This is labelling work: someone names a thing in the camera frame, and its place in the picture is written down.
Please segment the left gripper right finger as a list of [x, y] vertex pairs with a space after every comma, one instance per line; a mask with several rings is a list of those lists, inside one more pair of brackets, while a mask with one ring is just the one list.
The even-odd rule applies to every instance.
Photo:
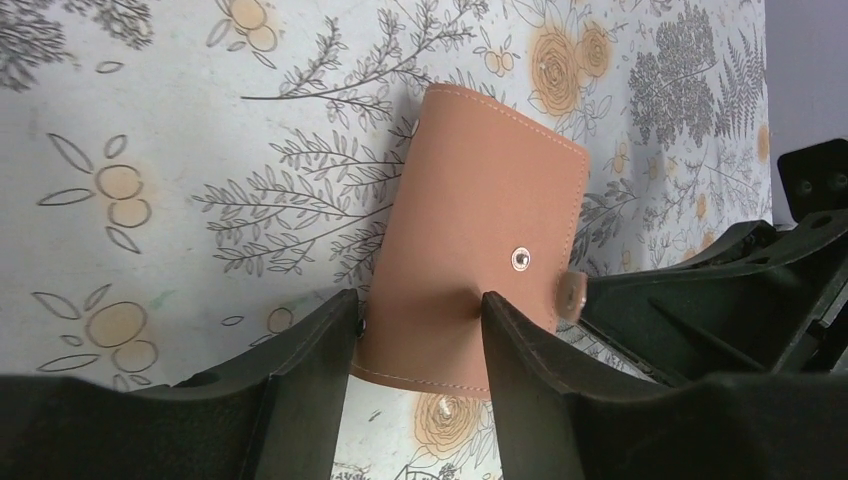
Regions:
[[507, 479], [843, 479], [847, 379], [711, 374], [679, 388], [616, 370], [507, 299], [481, 304]]

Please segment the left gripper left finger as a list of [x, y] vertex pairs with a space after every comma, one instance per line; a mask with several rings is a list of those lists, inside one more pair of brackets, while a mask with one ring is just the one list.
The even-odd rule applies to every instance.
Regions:
[[357, 293], [173, 386], [121, 393], [69, 376], [1, 379], [5, 479], [327, 479]]

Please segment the brown leather card holder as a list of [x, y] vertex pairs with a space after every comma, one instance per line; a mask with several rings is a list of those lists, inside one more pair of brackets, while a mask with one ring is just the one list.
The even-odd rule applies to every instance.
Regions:
[[474, 90], [424, 95], [375, 263], [352, 372], [488, 398], [480, 308], [495, 291], [553, 332], [587, 150]]

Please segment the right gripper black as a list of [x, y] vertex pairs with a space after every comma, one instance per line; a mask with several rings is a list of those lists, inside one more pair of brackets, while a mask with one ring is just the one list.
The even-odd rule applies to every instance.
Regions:
[[670, 386], [713, 372], [845, 373], [847, 139], [777, 166], [800, 224], [735, 223], [674, 266], [592, 278], [582, 324]]

